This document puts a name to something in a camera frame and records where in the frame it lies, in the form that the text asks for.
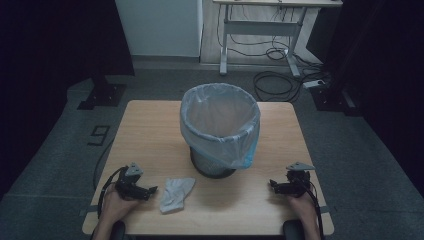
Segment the dark curtain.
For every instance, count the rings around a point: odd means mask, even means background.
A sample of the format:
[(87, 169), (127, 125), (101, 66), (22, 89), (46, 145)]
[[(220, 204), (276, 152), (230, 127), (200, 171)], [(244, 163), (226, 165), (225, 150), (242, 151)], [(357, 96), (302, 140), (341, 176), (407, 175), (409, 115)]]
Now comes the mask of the dark curtain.
[(307, 49), (353, 87), (361, 112), (424, 197), (424, 0), (342, 0), (321, 8)]
[(0, 0), (0, 200), (94, 76), (133, 75), (115, 0)]

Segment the black mesh trash bin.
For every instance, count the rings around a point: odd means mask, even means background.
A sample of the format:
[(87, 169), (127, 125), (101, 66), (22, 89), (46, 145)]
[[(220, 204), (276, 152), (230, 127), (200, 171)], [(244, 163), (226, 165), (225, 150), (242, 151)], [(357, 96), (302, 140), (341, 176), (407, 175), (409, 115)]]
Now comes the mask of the black mesh trash bin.
[(194, 148), (190, 147), (190, 159), (195, 169), (204, 177), (222, 179), (235, 173), (235, 169), (225, 168), (207, 159)]

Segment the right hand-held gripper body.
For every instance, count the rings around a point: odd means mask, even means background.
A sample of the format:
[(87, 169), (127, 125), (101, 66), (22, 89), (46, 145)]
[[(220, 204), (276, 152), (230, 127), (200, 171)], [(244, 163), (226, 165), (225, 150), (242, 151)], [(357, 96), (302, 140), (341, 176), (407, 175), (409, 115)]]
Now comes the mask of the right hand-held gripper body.
[(285, 188), (289, 195), (300, 197), (310, 189), (310, 171), (315, 167), (301, 162), (293, 163), (286, 167), (287, 183), (279, 185)]

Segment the person's left hand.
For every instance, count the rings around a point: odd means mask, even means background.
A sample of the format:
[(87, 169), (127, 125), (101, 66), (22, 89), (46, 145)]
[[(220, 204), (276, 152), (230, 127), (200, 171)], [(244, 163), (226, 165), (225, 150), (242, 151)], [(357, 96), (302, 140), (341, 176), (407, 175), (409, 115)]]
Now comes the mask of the person's left hand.
[(107, 219), (114, 223), (123, 219), (135, 207), (140, 204), (139, 200), (122, 199), (114, 184), (111, 184), (104, 195), (100, 219)]

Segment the white cabinet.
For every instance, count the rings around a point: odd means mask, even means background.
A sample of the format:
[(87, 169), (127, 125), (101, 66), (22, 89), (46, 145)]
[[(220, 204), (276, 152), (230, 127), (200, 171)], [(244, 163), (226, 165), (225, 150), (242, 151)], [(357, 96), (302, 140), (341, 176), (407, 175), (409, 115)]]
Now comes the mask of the white cabinet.
[(115, 0), (130, 53), (200, 56), (202, 0)]

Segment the person's right hand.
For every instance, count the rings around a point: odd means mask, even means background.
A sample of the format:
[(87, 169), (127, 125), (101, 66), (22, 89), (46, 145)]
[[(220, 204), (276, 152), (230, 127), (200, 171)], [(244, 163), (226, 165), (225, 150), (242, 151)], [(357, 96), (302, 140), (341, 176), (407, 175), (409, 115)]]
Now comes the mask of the person's right hand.
[(317, 215), (315, 205), (308, 193), (304, 193), (300, 197), (289, 195), (287, 196), (287, 200), (292, 210), (302, 222), (316, 222)]

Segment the black stand base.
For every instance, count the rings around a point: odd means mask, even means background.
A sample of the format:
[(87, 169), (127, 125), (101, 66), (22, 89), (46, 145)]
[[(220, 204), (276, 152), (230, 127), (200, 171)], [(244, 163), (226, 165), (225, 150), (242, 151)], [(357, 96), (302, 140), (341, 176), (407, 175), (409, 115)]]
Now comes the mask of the black stand base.
[(362, 115), (360, 94), (353, 87), (320, 86), (310, 88), (309, 92), (318, 111), (342, 112), (353, 117)]
[(93, 110), (96, 106), (117, 107), (126, 90), (125, 84), (109, 83), (104, 75), (94, 76), (92, 91), (85, 101), (81, 101), (78, 110)]

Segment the white paper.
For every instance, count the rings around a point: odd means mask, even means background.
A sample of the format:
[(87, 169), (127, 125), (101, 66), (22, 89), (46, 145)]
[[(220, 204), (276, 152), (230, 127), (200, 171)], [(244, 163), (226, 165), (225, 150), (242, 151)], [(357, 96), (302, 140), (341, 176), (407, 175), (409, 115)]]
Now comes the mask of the white paper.
[(185, 198), (192, 191), (194, 178), (168, 178), (160, 200), (160, 212), (170, 214), (184, 209)]

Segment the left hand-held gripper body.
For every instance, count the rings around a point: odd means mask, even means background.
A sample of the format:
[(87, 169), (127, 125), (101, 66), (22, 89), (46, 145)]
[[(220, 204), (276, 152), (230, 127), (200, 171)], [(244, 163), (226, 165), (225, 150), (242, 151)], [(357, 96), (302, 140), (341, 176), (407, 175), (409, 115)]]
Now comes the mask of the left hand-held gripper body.
[(134, 194), (144, 194), (142, 187), (137, 186), (137, 181), (142, 173), (142, 169), (136, 163), (124, 166), (120, 170), (115, 188), (122, 199), (135, 199), (133, 198)]

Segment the trash bin with plastic liner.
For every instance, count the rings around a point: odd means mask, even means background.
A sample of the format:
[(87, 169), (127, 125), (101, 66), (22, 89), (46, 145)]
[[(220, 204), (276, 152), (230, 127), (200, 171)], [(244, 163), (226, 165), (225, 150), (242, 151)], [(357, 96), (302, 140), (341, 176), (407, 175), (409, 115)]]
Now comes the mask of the trash bin with plastic liner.
[(180, 131), (186, 143), (207, 161), (227, 169), (252, 165), (260, 119), (256, 100), (226, 83), (193, 87), (180, 106)]

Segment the white metal desk frame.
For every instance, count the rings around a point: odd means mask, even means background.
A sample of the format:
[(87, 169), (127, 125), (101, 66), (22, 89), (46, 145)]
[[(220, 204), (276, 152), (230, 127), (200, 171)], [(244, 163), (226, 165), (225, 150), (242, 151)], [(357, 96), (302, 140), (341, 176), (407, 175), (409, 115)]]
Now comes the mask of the white metal desk frame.
[[(227, 74), (227, 37), (229, 35), (255, 35), (255, 36), (283, 36), (291, 37), (291, 43), (285, 51), (288, 66), (294, 77), (299, 77), (300, 72), (294, 57), (294, 50), (309, 8), (339, 8), (342, 0), (213, 0), (214, 3), (225, 7), (223, 20), (223, 42), (220, 52), (219, 73)], [(230, 7), (234, 5), (250, 6), (277, 6), (300, 8), (300, 16), (296, 22), (260, 22), (241, 21), (229, 18)]]

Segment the white power strip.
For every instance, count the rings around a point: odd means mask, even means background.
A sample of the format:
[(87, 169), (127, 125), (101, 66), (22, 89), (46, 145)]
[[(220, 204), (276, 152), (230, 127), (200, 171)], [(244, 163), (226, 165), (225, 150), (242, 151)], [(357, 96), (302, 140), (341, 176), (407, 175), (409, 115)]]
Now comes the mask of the white power strip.
[(303, 83), (303, 87), (305, 89), (315, 88), (315, 87), (324, 87), (325, 85), (326, 85), (326, 83), (321, 79), (308, 81), (308, 82)]

